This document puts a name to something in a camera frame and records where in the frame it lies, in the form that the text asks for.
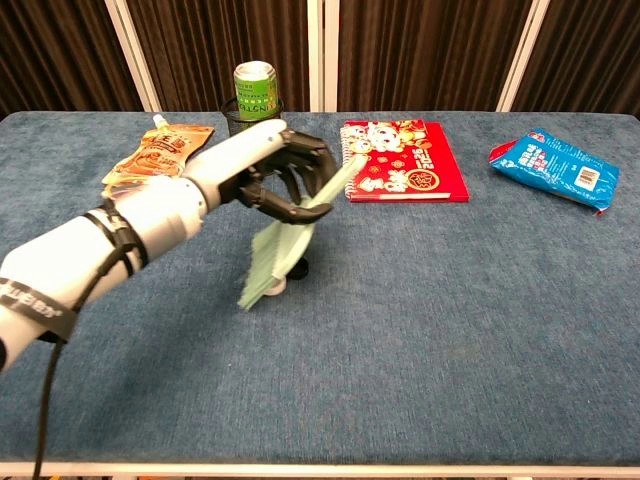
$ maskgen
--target robot finger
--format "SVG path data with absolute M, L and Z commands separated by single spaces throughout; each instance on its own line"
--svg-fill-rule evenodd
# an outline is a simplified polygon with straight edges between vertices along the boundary
M 290 129 L 281 132 L 280 135 L 284 139 L 285 150 L 311 161 L 313 166 L 318 167 L 323 185 L 338 171 L 334 158 L 321 139 Z
M 314 166 L 314 162 L 310 158 L 287 149 L 278 150 L 277 152 L 267 157 L 264 161 L 272 170 L 279 170 L 284 167 Z
M 316 193 L 320 191 L 324 183 L 317 170 L 310 166 L 302 166 L 296 167 L 295 171 L 300 175 L 300 178 L 302 178 L 304 188 L 309 192 L 309 195 L 315 197 Z
M 289 195 L 291 195 L 291 199 L 293 203 L 299 204 L 302 201 L 302 197 L 300 196 L 300 189 L 298 188 L 298 182 L 296 181 L 293 173 L 289 169 L 289 167 L 283 167 L 279 170 L 280 179 L 284 182 L 287 187 L 287 191 Z
M 307 225 L 314 223 L 331 211 L 331 205 L 323 203 L 312 208 L 292 205 L 282 197 L 265 189 L 259 183 L 250 183 L 240 187 L 245 205 L 256 207 L 263 213 L 283 223 Z

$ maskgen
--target spiral notebook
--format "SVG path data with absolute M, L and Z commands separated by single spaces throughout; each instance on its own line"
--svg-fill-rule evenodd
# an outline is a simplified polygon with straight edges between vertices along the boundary
M 348 121 L 343 162 L 366 165 L 345 188 L 351 202 L 468 202 L 469 192 L 439 123 Z

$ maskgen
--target black mesh pen holder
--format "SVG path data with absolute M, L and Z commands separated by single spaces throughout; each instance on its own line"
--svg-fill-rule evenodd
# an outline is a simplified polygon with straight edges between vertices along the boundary
M 254 126 L 256 123 L 264 122 L 265 120 L 271 120 L 272 118 L 280 118 L 282 113 L 283 103 L 282 99 L 278 99 L 278 108 L 268 117 L 259 118 L 255 120 L 243 120 L 240 118 L 240 112 L 238 112 L 238 99 L 233 97 L 225 102 L 222 106 L 222 113 L 227 119 L 227 125 L 229 127 L 229 136 L 233 136 L 237 133 L 246 130 L 249 127 Z

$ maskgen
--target beverage can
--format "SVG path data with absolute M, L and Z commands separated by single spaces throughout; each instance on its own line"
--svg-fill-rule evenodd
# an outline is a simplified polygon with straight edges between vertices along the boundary
M 278 81 L 272 65 L 262 61 L 241 63 L 233 72 L 241 120 L 269 118 L 278 109 Z

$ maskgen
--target blue snack bag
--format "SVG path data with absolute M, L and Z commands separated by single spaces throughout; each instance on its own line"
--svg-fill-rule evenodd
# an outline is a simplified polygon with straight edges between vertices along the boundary
M 589 205 L 598 213 L 611 206 L 618 185 L 618 167 L 541 128 L 493 149 L 489 163 L 517 182 Z

